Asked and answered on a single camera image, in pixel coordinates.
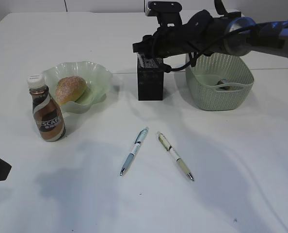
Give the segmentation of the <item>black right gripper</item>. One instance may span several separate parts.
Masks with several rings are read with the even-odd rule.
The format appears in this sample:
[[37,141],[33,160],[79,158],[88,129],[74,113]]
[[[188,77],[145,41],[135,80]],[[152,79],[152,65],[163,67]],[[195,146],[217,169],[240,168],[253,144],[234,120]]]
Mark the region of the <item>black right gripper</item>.
[[153,35],[145,35],[141,42],[132,45],[133,52],[152,58],[152,52],[159,58],[193,52],[189,45],[197,39],[197,29],[186,27],[158,28]]

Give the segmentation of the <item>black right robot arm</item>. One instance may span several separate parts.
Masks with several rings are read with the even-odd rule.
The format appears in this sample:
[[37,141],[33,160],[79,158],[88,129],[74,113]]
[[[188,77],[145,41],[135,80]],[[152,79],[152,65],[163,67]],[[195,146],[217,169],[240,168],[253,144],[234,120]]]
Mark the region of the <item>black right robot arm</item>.
[[187,53],[195,53],[195,59],[213,53],[244,56],[251,51],[288,58],[288,21],[255,23],[235,12],[212,17],[202,10],[185,24],[158,27],[132,46],[149,59]]

